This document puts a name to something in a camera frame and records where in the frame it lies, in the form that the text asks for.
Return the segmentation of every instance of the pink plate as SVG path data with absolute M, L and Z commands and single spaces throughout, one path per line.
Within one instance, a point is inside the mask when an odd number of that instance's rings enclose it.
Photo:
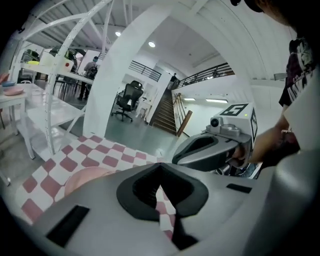
M 6 96 L 13 96 L 13 95 L 19 95 L 22 94 L 24 89 L 20 86 L 12 86 L 10 88 L 4 89 L 3 93 Z
M 102 167 L 88 167 L 76 172 L 72 175 L 65 184 L 64 195 L 69 195 L 72 191 L 81 187 L 83 184 L 100 178 L 102 176 L 107 176 L 114 174 L 115 171 L 108 170 Z

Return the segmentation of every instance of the graphic t-shirt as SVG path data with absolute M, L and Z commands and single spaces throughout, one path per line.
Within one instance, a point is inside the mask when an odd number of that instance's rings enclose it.
M 297 37 L 289 44 L 290 57 L 286 66 L 287 78 L 280 105 L 290 106 L 299 96 L 316 68 L 310 46 L 304 37 Z

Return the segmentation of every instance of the checkered mat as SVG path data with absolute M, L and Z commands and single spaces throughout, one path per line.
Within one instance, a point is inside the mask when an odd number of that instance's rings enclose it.
M 136 166 L 164 162 L 153 155 L 97 136 L 80 137 L 38 168 L 15 194 L 15 201 L 30 224 L 65 195 L 69 177 L 87 167 L 119 172 Z M 156 193 L 160 229 L 172 237 L 176 210 L 160 187 Z

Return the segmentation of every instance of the gray floor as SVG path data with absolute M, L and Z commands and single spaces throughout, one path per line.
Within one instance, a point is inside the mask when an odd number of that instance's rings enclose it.
M 46 83 L 38 82 L 38 85 L 44 89 Z M 59 89 L 59 85 L 57 85 L 54 90 L 56 96 L 58 96 Z M 76 94 L 72 94 L 70 91 L 64 100 L 81 109 L 86 102 L 78 100 L 78 94 L 79 91 Z M 134 118 L 134 113 L 129 115 L 133 117 L 133 122 L 130 122 L 129 119 L 125 119 L 122 122 L 120 116 L 110 116 L 105 138 L 167 161 L 172 159 L 177 147 L 187 139 L 185 135 L 178 138 L 157 127 L 149 126 L 141 118 Z M 23 137 L 20 134 L 15 136 L 5 113 L 3 117 L 6 129 L 3 130 L 0 127 L 0 170 L 11 179 L 11 185 L 5 186 L 0 181 L 0 192 L 9 210 L 15 215 L 24 218 L 24 213 L 15 204 L 16 190 L 44 161 L 37 155 L 35 159 L 30 159 Z M 71 130 L 73 134 L 82 135 L 83 121 L 84 119 L 80 118 L 74 125 Z M 62 127 L 66 129 L 68 126 L 69 123 L 66 123 Z

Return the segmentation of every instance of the wooden staircase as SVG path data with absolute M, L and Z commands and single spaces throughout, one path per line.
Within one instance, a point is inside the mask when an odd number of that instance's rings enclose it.
M 150 125 L 177 135 L 171 91 L 166 89 L 150 121 Z

